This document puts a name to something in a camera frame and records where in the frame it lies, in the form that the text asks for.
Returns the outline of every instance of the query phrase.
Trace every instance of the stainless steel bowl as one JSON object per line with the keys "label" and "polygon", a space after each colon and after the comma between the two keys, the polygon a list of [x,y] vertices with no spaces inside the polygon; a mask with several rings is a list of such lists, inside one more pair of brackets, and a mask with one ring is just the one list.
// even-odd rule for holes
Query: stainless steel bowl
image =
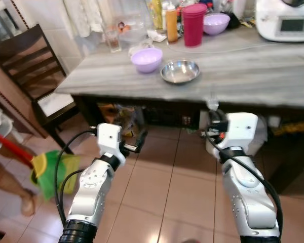
{"label": "stainless steel bowl", "polygon": [[183,84],[192,81],[200,73],[199,66],[186,59],[170,61],[161,70],[161,76],[165,81],[173,84]]}

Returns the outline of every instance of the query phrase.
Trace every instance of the gray marble countertop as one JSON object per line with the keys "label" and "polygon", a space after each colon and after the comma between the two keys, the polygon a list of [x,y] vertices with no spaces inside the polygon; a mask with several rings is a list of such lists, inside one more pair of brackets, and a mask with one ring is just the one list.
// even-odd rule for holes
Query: gray marble countertop
{"label": "gray marble countertop", "polygon": [[126,50],[110,53],[102,44],[86,57],[56,89],[57,93],[201,102],[213,90],[220,102],[284,105],[304,108],[304,43],[272,43],[255,29],[240,27],[218,36],[205,36],[197,48],[156,43],[163,63],[188,58],[197,62],[201,75],[185,85],[172,85],[160,76],[138,73]]}

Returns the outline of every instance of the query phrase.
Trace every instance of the chair backrest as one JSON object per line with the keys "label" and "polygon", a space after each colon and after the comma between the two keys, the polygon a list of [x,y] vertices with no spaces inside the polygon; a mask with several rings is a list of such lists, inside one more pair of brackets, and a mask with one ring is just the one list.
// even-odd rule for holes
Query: chair backrest
{"label": "chair backrest", "polygon": [[0,68],[32,101],[53,92],[65,78],[39,25],[0,42]]}

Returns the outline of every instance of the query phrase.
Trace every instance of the appliance display screen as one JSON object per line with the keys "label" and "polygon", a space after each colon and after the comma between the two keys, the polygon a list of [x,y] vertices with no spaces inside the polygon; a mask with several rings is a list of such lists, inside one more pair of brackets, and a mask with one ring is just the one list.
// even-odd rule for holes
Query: appliance display screen
{"label": "appliance display screen", "polygon": [[283,19],[280,31],[304,31],[304,19]]}

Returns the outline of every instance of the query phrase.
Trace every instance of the bottle cap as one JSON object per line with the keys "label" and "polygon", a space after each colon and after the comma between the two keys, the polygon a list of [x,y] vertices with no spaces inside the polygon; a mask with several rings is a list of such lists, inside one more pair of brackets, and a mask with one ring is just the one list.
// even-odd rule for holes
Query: bottle cap
{"label": "bottle cap", "polygon": [[168,9],[169,2],[163,2],[162,3],[162,9]]}
{"label": "bottle cap", "polygon": [[183,9],[183,14],[189,16],[204,15],[206,13],[207,6],[205,4],[194,4]]}
{"label": "bottle cap", "polygon": [[176,7],[173,5],[172,2],[170,2],[169,6],[168,6],[168,11],[175,11]]}

